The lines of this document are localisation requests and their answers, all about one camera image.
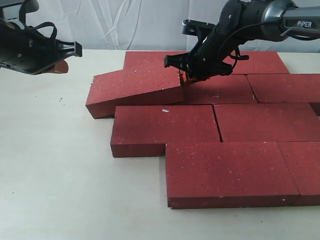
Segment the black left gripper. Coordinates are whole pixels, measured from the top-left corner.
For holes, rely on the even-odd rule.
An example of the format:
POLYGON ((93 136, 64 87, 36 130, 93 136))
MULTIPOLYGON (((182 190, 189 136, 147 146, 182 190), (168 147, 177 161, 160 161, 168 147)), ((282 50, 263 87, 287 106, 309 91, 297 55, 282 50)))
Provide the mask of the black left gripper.
POLYGON ((21 29, 17 24, 0 25, 0 67, 27 75, 66 74, 65 59, 82 57, 80 43, 59 40, 53 23, 21 29))

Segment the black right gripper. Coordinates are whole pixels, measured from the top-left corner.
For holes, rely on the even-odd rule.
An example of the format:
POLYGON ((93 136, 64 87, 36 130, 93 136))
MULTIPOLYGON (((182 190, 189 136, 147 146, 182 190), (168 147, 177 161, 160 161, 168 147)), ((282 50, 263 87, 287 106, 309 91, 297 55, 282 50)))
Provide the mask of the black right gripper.
POLYGON ((192 85, 214 76, 228 76, 233 69, 223 60, 231 51, 219 56, 219 50, 226 39, 226 36, 211 32, 203 41, 198 41, 190 52, 166 55, 164 67, 174 67, 181 71, 181 85, 192 85))

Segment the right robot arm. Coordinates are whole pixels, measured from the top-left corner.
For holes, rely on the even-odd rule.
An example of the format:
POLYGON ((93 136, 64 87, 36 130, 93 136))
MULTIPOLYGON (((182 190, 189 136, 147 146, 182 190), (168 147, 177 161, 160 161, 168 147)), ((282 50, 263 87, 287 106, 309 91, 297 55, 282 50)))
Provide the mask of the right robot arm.
POLYGON ((249 56, 239 49, 248 41, 319 39, 320 8, 298 7, 292 0, 229 0, 217 24, 186 19, 182 25, 182 33, 196 36, 197 43, 189 52, 166 55, 164 67, 179 69, 181 82, 193 84, 214 76, 229 76, 235 66, 224 60, 248 60, 249 56))

